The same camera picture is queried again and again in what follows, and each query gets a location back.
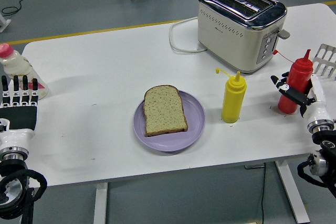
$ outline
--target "purple plate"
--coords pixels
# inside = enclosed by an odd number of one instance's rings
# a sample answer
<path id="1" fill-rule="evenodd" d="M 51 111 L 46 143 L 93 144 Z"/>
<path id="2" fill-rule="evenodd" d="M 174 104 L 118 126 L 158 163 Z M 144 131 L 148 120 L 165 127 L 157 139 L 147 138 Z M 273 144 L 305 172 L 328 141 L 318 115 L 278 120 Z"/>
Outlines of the purple plate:
<path id="1" fill-rule="evenodd" d="M 205 112 L 203 106 L 191 94 L 180 91 L 180 96 L 182 98 L 183 110 L 188 123 L 188 130 L 184 132 L 146 137 L 146 119 L 143 114 L 144 101 L 142 101 L 137 107 L 133 118 L 134 131 L 142 143 L 158 151 L 175 152 L 190 146 L 200 137 L 205 125 Z"/>

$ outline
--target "red ketchup bottle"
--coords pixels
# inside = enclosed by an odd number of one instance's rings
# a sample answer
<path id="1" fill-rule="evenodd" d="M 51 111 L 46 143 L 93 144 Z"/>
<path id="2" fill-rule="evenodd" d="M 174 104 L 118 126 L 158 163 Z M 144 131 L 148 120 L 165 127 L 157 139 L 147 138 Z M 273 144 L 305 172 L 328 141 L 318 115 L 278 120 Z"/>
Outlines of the red ketchup bottle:
<path id="1" fill-rule="evenodd" d="M 307 85 L 310 80 L 310 76 L 313 73 L 313 62 L 309 60 L 310 49 L 307 50 L 303 58 L 297 59 L 289 70 L 286 84 L 299 90 L 300 92 L 305 92 Z M 285 114 L 293 114 L 298 105 L 281 95 L 278 108 Z"/>

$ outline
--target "toaster lever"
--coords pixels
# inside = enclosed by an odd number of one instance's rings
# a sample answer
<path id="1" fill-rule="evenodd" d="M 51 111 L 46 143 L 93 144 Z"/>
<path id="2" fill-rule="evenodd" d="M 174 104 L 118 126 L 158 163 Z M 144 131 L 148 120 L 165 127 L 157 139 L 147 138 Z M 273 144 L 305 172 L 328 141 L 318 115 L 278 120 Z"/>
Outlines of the toaster lever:
<path id="1" fill-rule="evenodd" d="M 278 32 L 278 37 L 281 39 L 288 39 L 289 36 L 290 34 L 286 30 L 281 30 L 280 32 Z"/>

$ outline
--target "robotic hand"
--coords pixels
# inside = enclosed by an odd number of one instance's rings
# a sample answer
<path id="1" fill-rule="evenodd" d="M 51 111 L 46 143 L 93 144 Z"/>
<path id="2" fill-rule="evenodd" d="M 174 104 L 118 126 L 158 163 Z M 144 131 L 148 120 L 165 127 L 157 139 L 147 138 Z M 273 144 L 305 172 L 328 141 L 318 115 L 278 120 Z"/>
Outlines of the robotic hand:
<path id="1" fill-rule="evenodd" d="M 306 93 L 286 84 L 288 73 L 279 80 L 271 76 L 279 92 L 300 106 L 300 113 L 307 120 L 307 129 L 312 134 L 312 140 L 320 145 L 319 151 L 310 153 L 307 161 L 298 165 L 298 175 L 307 182 L 326 187 L 336 197 L 336 131 L 334 121 L 326 111 L 326 99 L 321 83 L 316 74 L 312 74 Z M 304 173 L 303 168 L 310 167 L 313 175 L 319 176 L 322 182 Z"/>
<path id="2" fill-rule="evenodd" d="M 27 76 L 23 76 L 22 93 L 19 79 L 13 79 L 13 99 L 9 95 L 7 78 L 2 76 L 3 99 L 0 106 L 0 218 L 14 219 L 22 215 L 21 223 L 33 223 L 34 202 L 47 188 L 44 176 L 27 169 L 29 141 L 35 136 L 37 121 L 38 83 L 33 80 L 31 98 Z M 40 183 L 35 193 L 29 188 L 29 178 Z"/>

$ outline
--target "bread crust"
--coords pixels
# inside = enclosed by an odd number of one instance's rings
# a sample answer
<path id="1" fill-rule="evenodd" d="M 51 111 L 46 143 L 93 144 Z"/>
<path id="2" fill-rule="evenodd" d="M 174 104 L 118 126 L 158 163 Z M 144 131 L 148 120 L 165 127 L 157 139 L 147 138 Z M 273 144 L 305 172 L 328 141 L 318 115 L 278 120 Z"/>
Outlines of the bread crust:
<path id="1" fill-rule="evenodd" d="M 148 116 L 146 115 L 145 112 L 145 102 L 143 104 L 143 113 L 145 115 L 145 119 L 146 119 L 146 123 L 145 123 L 145 136 L 157 136 L 157 135 L 162 135 L 162 134 L 166 134 L 166 133 L 175 133 L 175 132 L 181 132 L 181 131 L 187 131 L 188 130 L 188 123 L 184 114 L 184 109 L 183 109 L 183 102 L 182 102 L 182 98 L 180 96 L 180 92 L 179 90 L 172 85 L 158 85 L 158 86 L 154 86 L 150 89 L 148 89 L 144 95 L 144 100 L 146 100 L 146 96 L 148 94 L 148 92 L 152 91 L 154 88 L 158 88 L 158 87 L 171 87 L 174 90 L 176 90 L 176 93 L 178 95 L 178 97 L 180 98 L 180 104 L 181 104 L 181 108 L 182 108 L 182 112 L 183 112 L 183 117 L 184 117 L 184 122 L 185 122 L 185 126 L 184 127 L 178 127 L 178 128 L 174 128 L 174 129 L 166 129 L 166 130 L 161 130 L 161 131 L 157 131 L 157 132 L 147 132 L 147 121 L 148 121 Z"/>

